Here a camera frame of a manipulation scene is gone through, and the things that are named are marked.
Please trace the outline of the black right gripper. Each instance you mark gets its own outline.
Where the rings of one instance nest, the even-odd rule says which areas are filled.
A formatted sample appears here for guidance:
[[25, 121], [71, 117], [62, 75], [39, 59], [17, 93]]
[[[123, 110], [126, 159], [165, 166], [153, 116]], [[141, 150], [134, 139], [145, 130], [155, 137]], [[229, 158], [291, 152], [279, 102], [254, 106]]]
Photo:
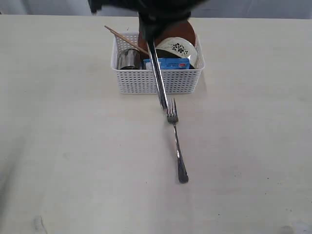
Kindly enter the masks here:
[[203, 0], [89, 0], [92, 14], [104, 6], [136, 11], [139, 29], [145, 40], [157, 38], [171, 25], [187, 20], [191, 11], [204, 3]]

